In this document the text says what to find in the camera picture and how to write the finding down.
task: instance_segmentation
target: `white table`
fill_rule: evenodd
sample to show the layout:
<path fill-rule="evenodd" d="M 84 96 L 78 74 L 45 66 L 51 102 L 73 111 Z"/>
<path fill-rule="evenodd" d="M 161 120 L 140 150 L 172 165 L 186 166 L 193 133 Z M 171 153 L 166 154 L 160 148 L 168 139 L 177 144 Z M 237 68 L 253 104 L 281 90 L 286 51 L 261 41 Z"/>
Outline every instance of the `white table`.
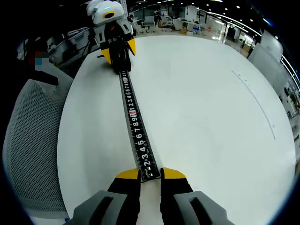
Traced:
<path fill-rule="evenodd" d="M 184 173 L 233 223 L 267 224 L 290 189 L 295 164 L 289 120 L 267 80 L 214 41 L 152 36 L 136 39 L 136 47 L 130 76 L 159 166 Z M 99 54 L 79 69 L 60 122 L 58 173 L 70 217 L 135 167 L 119 78 Z M 138 224 L 161 223 L 154 209 L 159 180 L 142 184 L 141 204 Z"/>

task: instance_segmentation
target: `office chair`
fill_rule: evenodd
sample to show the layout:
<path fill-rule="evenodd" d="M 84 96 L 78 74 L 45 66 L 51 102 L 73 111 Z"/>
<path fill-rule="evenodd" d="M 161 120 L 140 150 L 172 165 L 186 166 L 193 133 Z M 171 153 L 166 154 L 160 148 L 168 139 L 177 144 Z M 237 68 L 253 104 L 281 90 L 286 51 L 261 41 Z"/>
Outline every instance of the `office chair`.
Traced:
<path fill-rule="evenodd" d="M 56 73 L 51 65 L 46 70 Z M 57 172 L 57 138 L 73 79 L 63 79 L 62 71 L 58 79 L 63 85 L 31 79 L 26 82 L 16 100 L 3 144 L 7 180 L 29 216 L 37 218 L 68 217 Z"/>

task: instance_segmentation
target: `yellow robot part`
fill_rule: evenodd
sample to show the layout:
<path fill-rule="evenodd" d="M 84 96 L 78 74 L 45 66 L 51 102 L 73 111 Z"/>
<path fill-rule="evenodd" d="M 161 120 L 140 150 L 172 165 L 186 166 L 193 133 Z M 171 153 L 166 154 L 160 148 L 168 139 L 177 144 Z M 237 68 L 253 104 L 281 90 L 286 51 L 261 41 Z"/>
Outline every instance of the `yellow robot part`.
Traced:
<path fill-rule="evenodd" d="M 133 55 L 136 54 L 136 51 L 135 51 L 135 39 L 131 39 L 129 41 L 127 41 L 128 44 L 129 44 L 129 48 L 130 48 L 130 51 L 132 52 Z"/>
<path fill-rule="evenodd" d="M 112 61 L 111 61 L 111 56 L 109 54 L 109 49 L 108 48 L 103 49 L 103 50 L 101 50 L 101 52 L 104 55 L 104 58 L 106 58 L 106 60 L 109 62 L 109 64 L 111 64 Z"/>

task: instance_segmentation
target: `office floor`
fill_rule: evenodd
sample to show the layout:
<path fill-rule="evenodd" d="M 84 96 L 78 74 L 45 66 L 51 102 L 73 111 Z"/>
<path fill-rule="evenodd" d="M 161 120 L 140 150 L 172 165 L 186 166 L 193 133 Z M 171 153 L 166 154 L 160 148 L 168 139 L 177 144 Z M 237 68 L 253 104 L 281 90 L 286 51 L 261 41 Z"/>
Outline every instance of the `office floor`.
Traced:
<path fill-rule="evenodd" d="M 180 35 L 180 36 L 193 36 L 196 38 L 204 38 L 209 40 L 214 40 L 216 42 L 223 43 L 225 45 L 228 45 L 232 47 L 234 50 L 242 54 L 244 57 L 248 56 L 248 52 L 246 52 L 244 49 L 241 48 L 242 42 L 233 42 L 231 40 L 228 40 L 224 34 L 221 34 L 218 31 L 215 30 L 203 30 L 202 33 L 198 34 L 180 34 L 177 30 L 172 30 L 171 28 L 159 28 L 159 27 L 150 27 L 148 28 L 142 28 L 142 32 L 136 34 L 136 38 L 139 37 L 147 37 L 147 36 L 157 36 L 157 35 Z"/>

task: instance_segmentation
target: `tape measure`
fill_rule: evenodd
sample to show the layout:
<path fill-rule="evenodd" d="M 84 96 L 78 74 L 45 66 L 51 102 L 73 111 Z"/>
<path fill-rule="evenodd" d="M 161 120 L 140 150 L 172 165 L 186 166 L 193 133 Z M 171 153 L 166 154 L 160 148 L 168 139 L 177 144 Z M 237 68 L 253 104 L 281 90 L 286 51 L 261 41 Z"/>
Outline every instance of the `tape measure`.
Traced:
<path fill-rule="evenodd" d="M 120 71 L 120 82 L 128 133 L 142 182 L 160 178 L 128 71 Z"/>

